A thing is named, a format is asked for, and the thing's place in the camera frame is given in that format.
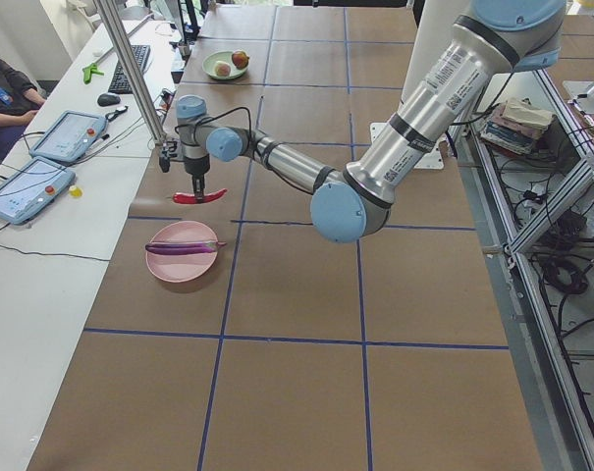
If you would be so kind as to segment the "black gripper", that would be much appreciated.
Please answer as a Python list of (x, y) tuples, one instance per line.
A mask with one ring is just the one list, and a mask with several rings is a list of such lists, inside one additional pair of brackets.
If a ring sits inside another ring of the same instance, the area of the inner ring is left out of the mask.
[(205, 178), (204, 175), (209, 172), (208, 159), (185, 159), (184, 167), (186, 172), (191, 175), (193, 195), (196, 202), (205, 200)]

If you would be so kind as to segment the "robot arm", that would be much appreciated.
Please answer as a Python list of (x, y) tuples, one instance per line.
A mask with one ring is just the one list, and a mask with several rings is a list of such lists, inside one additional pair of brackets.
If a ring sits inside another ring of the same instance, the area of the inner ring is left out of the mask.
[(246, 156), (311, 195), (311, 220), (325, 238), (345, 243), (371, 235), (386, 224), (399, 183), (494, 75), (557, 62), (565, 10), (562, 1), (469, 2), (412, 94), (364, 155), (341, 171), (263, 131), (220, 127), (202, 97), (184, 95), (176, 104), (176, 131), (193, 188), (201, 190), (211, 157)]

